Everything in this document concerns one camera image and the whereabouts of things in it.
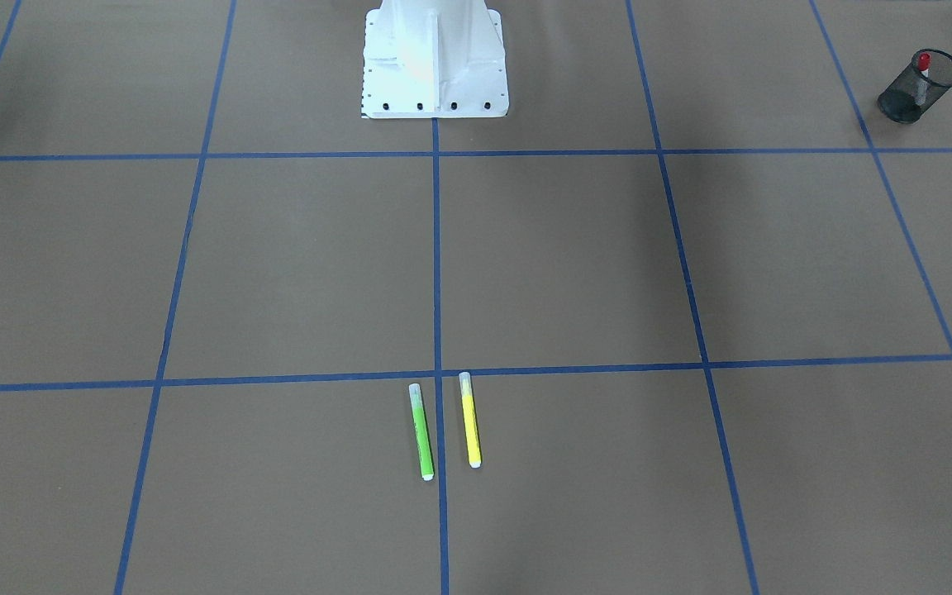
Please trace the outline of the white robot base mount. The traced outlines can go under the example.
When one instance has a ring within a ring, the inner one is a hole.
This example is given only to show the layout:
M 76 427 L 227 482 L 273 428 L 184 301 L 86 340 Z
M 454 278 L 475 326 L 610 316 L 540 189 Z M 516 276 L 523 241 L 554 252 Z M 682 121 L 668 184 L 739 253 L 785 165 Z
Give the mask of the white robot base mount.
M 510 112 L 502 15 L 483 1 L 383 1 L 366 12 L 360 116 Z

